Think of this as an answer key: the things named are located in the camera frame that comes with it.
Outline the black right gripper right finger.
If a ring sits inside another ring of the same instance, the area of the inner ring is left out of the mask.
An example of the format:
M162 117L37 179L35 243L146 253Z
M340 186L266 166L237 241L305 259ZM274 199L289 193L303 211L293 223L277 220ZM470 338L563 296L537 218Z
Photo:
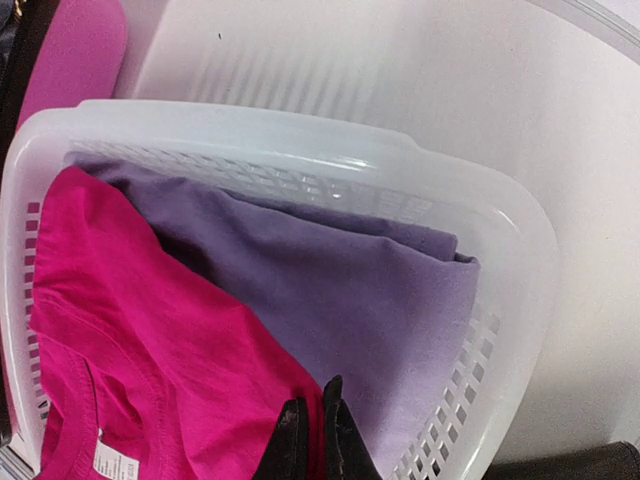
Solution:
M324 387L326 478L381 480L356 422L342 397L343 378L334 376Z

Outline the pink and black drawer organizer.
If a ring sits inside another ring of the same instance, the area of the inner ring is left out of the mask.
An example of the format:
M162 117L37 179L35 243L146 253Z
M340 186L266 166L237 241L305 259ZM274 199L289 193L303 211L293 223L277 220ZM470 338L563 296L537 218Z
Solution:
M553 457L491 465L484 479L638 479L639 450L626 441Z

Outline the red garment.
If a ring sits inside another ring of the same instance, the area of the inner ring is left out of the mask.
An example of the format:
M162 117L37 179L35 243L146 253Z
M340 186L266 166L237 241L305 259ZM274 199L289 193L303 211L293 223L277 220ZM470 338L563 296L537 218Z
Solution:
M61 171L44 200L30 328L51 400L44 479L95 479L98 451L138 479L249 479L282 408L294 454L326 475L322 391L251 310L165 253L116 188Z

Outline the pink hard-shell kids suitcase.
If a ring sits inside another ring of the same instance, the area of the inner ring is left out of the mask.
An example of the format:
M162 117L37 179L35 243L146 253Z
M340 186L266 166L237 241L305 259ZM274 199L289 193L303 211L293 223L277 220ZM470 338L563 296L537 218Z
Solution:
M111 97L127 43L118 1L1 4L1 162L34 114ZM40 200L1 214L1 443L42 428L48 402L36 336L29 330Z

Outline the lilac purple shirt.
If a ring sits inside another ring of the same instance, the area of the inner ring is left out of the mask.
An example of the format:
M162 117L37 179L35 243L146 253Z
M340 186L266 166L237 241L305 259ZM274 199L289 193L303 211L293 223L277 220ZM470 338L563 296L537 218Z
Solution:
M255 198L124 160L71 162L115 187L164 250L246 304L342 397L378 472L434 410L469 324L479 262L450 233Z

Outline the white perforated plastic basket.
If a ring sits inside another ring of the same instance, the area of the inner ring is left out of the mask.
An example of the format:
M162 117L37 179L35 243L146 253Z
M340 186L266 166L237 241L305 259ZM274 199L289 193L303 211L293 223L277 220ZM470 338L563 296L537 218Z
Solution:
M87 101L32 116L1 186L5 368L30 465L255 469L307 399L375 475L479 479L541 348L557 243L511 178L286 112Z

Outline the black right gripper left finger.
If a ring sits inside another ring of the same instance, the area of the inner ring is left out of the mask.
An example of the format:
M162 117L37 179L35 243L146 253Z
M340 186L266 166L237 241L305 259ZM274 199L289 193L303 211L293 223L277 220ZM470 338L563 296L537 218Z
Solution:
M254 473L254 480L305 480L309 431L306 400L298 397L286 401Z

